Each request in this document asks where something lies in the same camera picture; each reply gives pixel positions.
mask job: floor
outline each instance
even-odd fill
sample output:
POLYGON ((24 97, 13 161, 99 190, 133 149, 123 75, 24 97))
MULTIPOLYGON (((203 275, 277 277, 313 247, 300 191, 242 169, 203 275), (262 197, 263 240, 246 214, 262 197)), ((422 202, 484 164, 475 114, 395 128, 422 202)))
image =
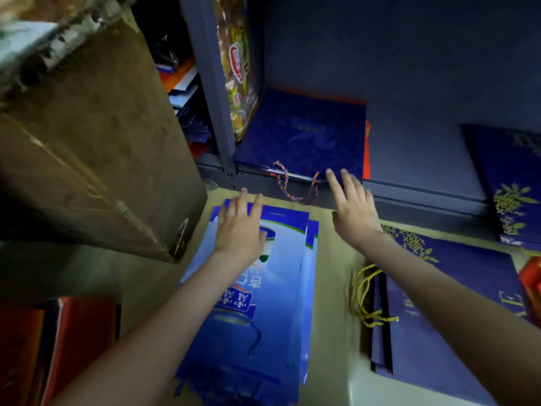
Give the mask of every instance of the floor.
MULTIPOLYGON (((121 335, 128 334, 152 314, 175 290, 205 231, 213 206, 235 193, 217 189, 209 194, 203 216, 185 256, 178 264, 158 262, 89 246, 44 242, 6 244, 0 250, 0 300, 34 303, 70 294, 99 294, 122 304, 121 335)), ((360 322, 348 311, 348 285, 363 257, 335 233, 328 209, 266 199, 266 204, 302 209, 320 222, 316 268, 311 354, 307 384, 301 387, 301 405, 465 405, 471 404, 405 383, 377 376, 370 371, 362 350, 369 338, 360 322)), ((526 257, 517 249, 496 242, 382 222, 434 238, 511 252, 517 268, 526 257)), ((199 404, 193 394, 172 396, 172 380, 161 406, 199 404)))

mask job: rope handle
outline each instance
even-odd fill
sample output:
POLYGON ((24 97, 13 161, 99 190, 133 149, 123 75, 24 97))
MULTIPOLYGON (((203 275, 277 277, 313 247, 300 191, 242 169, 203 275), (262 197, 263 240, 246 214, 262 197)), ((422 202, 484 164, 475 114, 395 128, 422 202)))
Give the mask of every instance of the rope handle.
POLYGON ((349 308, 351 309, 351 312, 361 319, 361 322, 366 327, 374 327, 374 326, 382 326, 384 322, 394 322, 398 321, 398 316, 392 316, 389 318, 384 318, 381 316, 382 310, 378 309, 374 312, 368 312, 363 303, 366 297, 366 294, 369 291, 370 287, 370 281, 373 277, 375 277, 377 274, 381 273, 381 269, 377 269, 370 275, 368 275, 366 278, 364 278, 361 282, 359 282, 359 278, 363 273, 365 273, 368 269, 375 268, 376 266, 374 264, 365 266, 362 268, 357 275, 355 276, 355 279, 351 283, 351 296, 349 298, 349 308))
POLYGON ((314 174, 314 177, 312 178, 312 182, 310 183, 310 191, 308 192, 308 196, 307 197, 294 197, 293 195, 290 195, 288 192, 287 192, 287 183, 289 181, 289 172, 287 171, 287 168, 285 166, 282 165, 282 163, 280 161, 274 161, 273 162, 273 165, 278 165, 284 175, 285 175, 285 179, 284 179, 284 184, 282 185, 282 180, 281 180, 281 176, 280 174, 278 174, 278 186, 280 187, 281 191, 283 192, 283 194, 288 197, 292 202, 296 202, 298 204, 303 204, 303 205, 310 205, 311 203, 313 203, 315 201, 315 199, 318 197, 318 184, 316 183, 316 179, 318 178, 319 176, 319 172, 316 172, 314 174))

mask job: plastic snack package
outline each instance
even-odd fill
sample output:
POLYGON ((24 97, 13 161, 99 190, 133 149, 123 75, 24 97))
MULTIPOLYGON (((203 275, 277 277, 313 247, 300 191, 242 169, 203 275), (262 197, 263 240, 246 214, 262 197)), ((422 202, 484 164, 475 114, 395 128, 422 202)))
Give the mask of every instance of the plastic snack package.
POLYGON ((238 142, 246 132, 258 100, 257 79, 246 28, 246 4, 244 0, 213 2, 231 122, 238 142))

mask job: candy package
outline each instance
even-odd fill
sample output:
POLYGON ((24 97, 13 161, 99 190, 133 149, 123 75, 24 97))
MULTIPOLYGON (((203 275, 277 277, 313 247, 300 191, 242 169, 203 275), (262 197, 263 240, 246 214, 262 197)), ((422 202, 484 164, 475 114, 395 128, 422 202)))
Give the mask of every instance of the candy package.
POLYGON ((258 100, 257 78, 250 55, 244 0, 213 0, 218 22, 218 43, 231 122, 238 142, 258 100))

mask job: gray metal shelf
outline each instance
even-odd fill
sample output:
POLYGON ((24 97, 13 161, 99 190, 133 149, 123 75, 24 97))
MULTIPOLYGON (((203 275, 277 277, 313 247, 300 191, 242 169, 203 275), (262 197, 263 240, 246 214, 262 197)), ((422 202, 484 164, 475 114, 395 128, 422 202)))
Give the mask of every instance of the gray metal shelf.
MULTIPOLYGON (((411 2, 417 5, 421 1, 411 2)), ((498 6, 502 6, 502 2, 499 0, 498 6)), ((251 193, 261 192, 267 197, 285 198, 275 177, 262 170, 238 167, 233 162, 234 134, 220 62, 212 0, 181 0, 181 3, 220 154, 205 154, 198 160, 201 176, 213 180, 220 187, 247 187, 251 193)), ((415 105, 408 106, 410 98, 404 93, 404 88, 411 80, 402 80, 400 83, 399 75, 395 75, 398 79, 393 78, 392 83, 387 80, 382 84, 387 86, 385 90, 376 88, 381 80, 367 81, 372 76, 366 73, 371 67, 366 61, 363 48, 355 46, 358 44, 377 48, 372 45, 374 42, 383 43, 385 46, 394 45, 392 40, 381 40, 377 37, 383 37, 387 28, 387 22, 381 19, 385 6, 394 5, 395 1, 333 0, 333 6, 329 6, 329 3, 330 0, 313 0, 309 5, 302 0, 248 0, 252 23, 251 41, 254 44, 257 68, 263 69, 260 72, 262 85, 266 78, 275 85, 367 99, 367 114, 373 125, 370 139, 372 177, 365 181, 365 184, 376 197, 380 217, 442 231, 494 238, 494 226, 487 218, 489 206, 457 126, 458 123, 471 121, 472 118, 465 117, 467 112, 464 111, 459 113, 463 118, 452 118, 449 116, 452 111, 448 108, 428 115, 426 109, 432 107, 420 105, 418 97, 415 105), (368 2, 376 3, 375 7, 382 10, 382 13, 379 16, 372 13, 362 14, 372 27, 369 31, 359 31, 357 25, 367 25, 359 23, 358 19, 353 20, 352 11, 360 14, 359 11, 363 9, 357 7, 368 2), (326 20, 319 19, 322 14, 326 20), (306 25, 306 28, 301 30, 299 23, 306 25), (374 34, 374 28, 382 34, 371 35, 374 34), (328 31, 332 37, 325 38, 323 31, 328 31), (325 44, 323 49, 317 47, 318 38, 321 37, 325 44), (348 57, 354 60, 355 68, 349 68, 353 64, 347 61, 348 57), (306 60, 311 63, 309 68, 303 66, 306 60), (336 69, 337 65, 341 65, 340 71, 332 71, 332 76, 329 76, 328 69, 336 69), (355 74, 355 78, 362 81, 352 81, 348 74, 355 74), (392 84, 397 85, 400 94, 394 100, 387 100, 386 97, 394 96, 390 87, 392 84)), ((438 12, 439 2, 433 3, 435 4, 431 5, 431 8, 438 12)), ((405 17, 401 23, 407 23, 405 17)), ((447 35, 443 34, 441 37, 445 39, 447 35)), ((376 61, 394 59, 387 55, 376 57, 376 61)), ((397 63, 389 65, 387 72, 396 71, 397 63)), ((380 78, 389 76, 384 69, 378 69, 374 74, 380 78)), ((426 93, 430 92, 430 82, 432 81, 425 80, 423 91, 426 93)), ((433 98, 433 94, 427 96, 429 99, 433 98)), ((308 185, 290 178, 288 190, 294 195, 302 195, 307 192, 308 185)), ((320 185, 320 195, 315 205, 334 208, 326 184, 320 185)))

